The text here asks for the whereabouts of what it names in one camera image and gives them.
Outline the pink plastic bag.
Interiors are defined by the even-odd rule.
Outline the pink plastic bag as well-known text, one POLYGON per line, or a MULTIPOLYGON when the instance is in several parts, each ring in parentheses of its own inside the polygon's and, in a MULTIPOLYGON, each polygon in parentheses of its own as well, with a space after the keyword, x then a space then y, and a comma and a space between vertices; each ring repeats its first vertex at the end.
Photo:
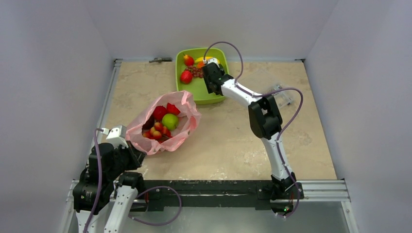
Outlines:
POLYGON ((201 113, 198 112, 193 95, 188 91, 177 91, 164 94, 152 101, 147 108, 142 111, 128 126, 126 140, 131 142, 139 151, 147 155, 154 155, 162 151, 175 151, 198 127, 201 113), (173 104, 181 112, 178 115, 179 124, 171 132, 172 138, 160 143, 155 139, 143 137, 143 125, 152 115, 155 107, 165 106, 167 103, 173 104))

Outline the metal clamp at table edge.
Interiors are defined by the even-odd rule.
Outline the metal clamp at table edge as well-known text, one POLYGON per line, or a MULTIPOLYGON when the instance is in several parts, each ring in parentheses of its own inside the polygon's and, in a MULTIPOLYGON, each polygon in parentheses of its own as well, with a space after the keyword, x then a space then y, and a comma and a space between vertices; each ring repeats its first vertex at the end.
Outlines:
POLYGON ((163 63, 163 62, 172 62, 173 59, 171 57, 156 57, 149 61, 149 63, 163 63))

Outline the purple fake grapes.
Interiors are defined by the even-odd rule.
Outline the purple fake grapes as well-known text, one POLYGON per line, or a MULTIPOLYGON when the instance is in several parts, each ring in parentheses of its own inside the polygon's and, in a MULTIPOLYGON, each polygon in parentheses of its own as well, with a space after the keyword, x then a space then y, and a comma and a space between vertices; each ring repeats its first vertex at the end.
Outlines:
POLYGON ((203 78, 204 74, 202 70, 196 66, 188 66, 185 68, 185 71, 189 71, 194 78, 203 78))

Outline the red fake apple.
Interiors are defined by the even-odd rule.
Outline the red fake apple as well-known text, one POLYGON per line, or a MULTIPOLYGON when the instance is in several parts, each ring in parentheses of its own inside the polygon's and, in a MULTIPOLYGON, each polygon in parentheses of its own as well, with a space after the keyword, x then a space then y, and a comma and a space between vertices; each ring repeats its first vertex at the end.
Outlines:
POLYGON ((157 107, 155 107, 152 115, 153 115, 153 117, 156 121, 161 121, 163 119, 164 115, 166 115, 167 113, 168 113, 168 110, 167 110, 166 107, 157 106, 157 107))

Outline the fake cherry bunch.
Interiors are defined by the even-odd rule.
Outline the fake cherry bunch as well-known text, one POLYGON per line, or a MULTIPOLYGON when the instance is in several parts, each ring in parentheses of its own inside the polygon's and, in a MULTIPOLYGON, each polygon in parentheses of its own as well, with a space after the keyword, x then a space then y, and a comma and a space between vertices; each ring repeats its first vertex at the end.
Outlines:
POLYGON ((144 130, 142 136, 144 138, 155 140, 158 143, 163 143, 172 138, 171 131, 161 122, 155 122, 153 127, 148 130, 144 130))

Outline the red fake bell pepper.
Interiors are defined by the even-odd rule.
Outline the red fake bell pepper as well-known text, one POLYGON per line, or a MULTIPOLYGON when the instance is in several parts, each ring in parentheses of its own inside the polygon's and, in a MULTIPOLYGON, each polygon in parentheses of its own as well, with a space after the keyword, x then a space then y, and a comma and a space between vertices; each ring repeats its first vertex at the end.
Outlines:
POLYGON ((167 103, 166 109, 169 114, 173 114, 175 116, 178 116, 181 113, 181 111, 171 103, 167 103))

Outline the green fake apple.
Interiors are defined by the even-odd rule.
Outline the green fake apple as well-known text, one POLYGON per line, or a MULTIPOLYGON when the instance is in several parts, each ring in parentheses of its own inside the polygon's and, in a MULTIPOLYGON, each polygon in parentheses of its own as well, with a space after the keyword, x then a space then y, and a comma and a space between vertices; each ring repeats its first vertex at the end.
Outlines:
POLYGON ((179 118, 178 116, 174 114, 165 114, 161 120, 163 126, 166 126, 166 128, 169 131, 173 131, 177 128, 179 124, 179 118))

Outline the red fake pear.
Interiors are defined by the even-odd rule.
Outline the red fake pear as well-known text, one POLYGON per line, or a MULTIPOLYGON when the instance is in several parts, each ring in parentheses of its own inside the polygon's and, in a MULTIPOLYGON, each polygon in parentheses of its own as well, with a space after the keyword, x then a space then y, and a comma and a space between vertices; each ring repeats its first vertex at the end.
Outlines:
POLYGON ((194 65, 194 59, 191 56, 189 56, 188 54, 184 54, 183 61, 184 61, 184 64, 187 67, 190 67, 190 66, 194 65))

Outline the clear plastic screw box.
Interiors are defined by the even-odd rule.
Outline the clear plastic screw box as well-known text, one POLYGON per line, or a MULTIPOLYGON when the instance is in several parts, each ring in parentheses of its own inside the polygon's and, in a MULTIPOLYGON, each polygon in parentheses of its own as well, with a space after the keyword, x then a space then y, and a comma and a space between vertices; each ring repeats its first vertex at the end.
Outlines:
POLYGON ((286 90, 274 93, 274 91, 284 89, 287 86, 281 83, 280 79, 274 74, 266 70, 260 69, 252 73, 244 73, 238 79, 238 82, 248 88, 250 92, 256 92, 258 94, 272 93, 279 109, 294 103, 294 97, 291 91, 286 90))

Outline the yellow fake banana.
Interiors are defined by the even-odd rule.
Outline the yellow fake banana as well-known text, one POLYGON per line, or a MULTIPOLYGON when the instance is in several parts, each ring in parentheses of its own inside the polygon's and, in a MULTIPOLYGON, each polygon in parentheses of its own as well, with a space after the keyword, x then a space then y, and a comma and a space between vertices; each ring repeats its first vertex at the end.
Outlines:
MULTIPOLYGON (((195 64, 198 64, 200 61, 202 61, 202 60, 205 59, 205 58, 204 58, 204 57, 199 57, 199 58, 197 58, 197 59, 194 60, 194 63, 195 63, 195 64)), ((215 57, 213 57, 213 59, 215 59, 215 60, 217 61, 217 63, 220 64, 220 60, 219 60, 219 59, 217 59, 217 58, 215 58, 215 57)))

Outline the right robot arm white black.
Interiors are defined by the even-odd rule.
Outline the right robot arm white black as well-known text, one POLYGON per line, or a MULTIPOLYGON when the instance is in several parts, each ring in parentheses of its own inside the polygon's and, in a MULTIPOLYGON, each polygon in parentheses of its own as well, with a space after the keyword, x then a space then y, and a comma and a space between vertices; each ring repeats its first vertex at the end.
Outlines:
POLYGON ((208 93, 231 98, 247 108, 250 128, 262 140, 270 161, 273 192, 280 198, 287 196, 292 191, 295 177, 282 155, 284 148, 280 133, 283 120, 275 98, 253 93, 215 62, 208 62, 202 67, 202 72, 208 93))

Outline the green plastic tray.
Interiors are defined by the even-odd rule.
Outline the green plastic tray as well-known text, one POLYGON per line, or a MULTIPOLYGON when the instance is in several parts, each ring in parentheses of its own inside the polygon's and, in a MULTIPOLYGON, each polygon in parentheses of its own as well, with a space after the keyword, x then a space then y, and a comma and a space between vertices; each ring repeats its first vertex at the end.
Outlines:
POLYGON ((203 58, 206 48, 192 48, 178 52, 175 58, 175 84, 176 90, 186 90, 193 95, 196 104, 212 104, 225 100, 224 96, 209 94, 203 78, 194 78, 189 84, 184 84, 180 81, 181 73, 187 67, 184 64, 184 55, 189 55, 194 60, 203 58))

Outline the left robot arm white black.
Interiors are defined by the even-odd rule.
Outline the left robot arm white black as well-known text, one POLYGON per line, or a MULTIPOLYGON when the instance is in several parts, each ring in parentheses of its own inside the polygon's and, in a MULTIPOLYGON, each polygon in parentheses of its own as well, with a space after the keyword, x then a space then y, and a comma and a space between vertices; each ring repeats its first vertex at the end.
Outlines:
POLYGON ((146 153, 110 143, 93 146, 72 194, 81 233, 118 233, 124 226, 132 202, 143 196, 145 184, 141 167, 146 153))

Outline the red fake strawberry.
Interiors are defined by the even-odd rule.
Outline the red fake strawberry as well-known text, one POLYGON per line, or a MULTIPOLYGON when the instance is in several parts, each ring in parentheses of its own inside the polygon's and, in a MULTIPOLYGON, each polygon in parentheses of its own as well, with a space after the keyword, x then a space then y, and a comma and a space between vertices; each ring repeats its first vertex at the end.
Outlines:
POLYGON ((180 82, 183 84, 191 83, 192 79, 193 79, 193 74, 188 70, 183 71, 180 75, 180 82))

